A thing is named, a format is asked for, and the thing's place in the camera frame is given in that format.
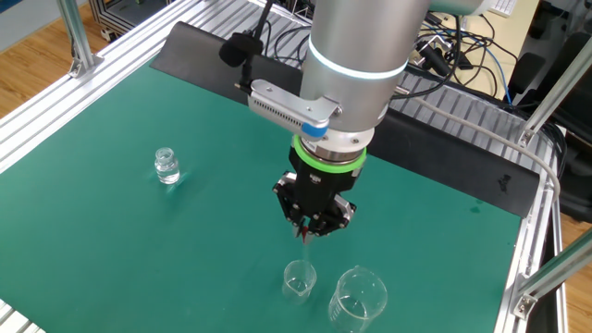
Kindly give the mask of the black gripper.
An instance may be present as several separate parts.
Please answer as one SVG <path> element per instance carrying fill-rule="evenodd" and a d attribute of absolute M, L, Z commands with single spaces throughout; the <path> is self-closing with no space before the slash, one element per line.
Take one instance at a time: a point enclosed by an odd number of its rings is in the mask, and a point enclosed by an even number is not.
<path fill-rule="evenodd" d="M 353 188 L 365 162 L 365 151 L 352 163 L 331 165 L 313 158 L 305 148 L 292 147 L 286 171 L 273 186 L 295 238 L 323 237 L 348 227 L 357 206 L 340 196 Z M 306 217 L 311 220 L 305 226 Z"/>

